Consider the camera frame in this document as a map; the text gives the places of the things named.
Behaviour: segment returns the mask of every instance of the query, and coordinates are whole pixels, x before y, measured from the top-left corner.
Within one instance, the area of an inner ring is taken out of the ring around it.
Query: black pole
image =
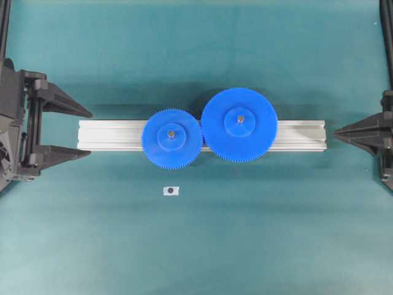
[[[392,0],[379,1],[379,13],[383,38],[385,41],[387,70],[389,71],[390,89],[393,89],[393,3]]]
[[[0,0],[0,60],[6,58],[8,22],[11,0]]]

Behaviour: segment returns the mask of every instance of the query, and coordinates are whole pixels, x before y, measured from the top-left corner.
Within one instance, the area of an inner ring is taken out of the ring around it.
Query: spur gear
[[[193,162],[202,148],[198,121],[180,109],[165,109],[153,115],[142,133],[142,148],[156,166],[174,170]]]
[[[248,162],[266,153],[278,128],[276,111],[258,92],[231,88],[219,92],[205,106],[202,132],[210,149],[231,162]]]

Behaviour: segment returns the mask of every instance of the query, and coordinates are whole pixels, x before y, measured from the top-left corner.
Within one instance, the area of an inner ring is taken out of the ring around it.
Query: bolt
[[[174,131],[173,131],[173,130],[170,130],[170,131],[168,132],[168,136],[169,136],[169,138],[174,138]]]
[[[243,123],[244,122],[244,116],[240,115],[238,116],[238,123]]]

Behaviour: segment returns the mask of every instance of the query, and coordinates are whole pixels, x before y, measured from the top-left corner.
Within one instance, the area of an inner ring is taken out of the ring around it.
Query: small white sticker
[[[164,195],[179,195],[180,187],[166,186],[164,187]]]

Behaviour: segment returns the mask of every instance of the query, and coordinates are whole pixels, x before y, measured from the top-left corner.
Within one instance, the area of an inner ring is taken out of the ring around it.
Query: teal tabletop
[[[14,0],[7,57],[94,119],[198,117],[222,89],[256,89],[279,120],[325,120],[328,149],[44,170],[0,195],[0,294],[392,292],[393,194],[332,136],[389,87],[377,0]],[[79,119],[44,114],[42,143],[75,148]]]

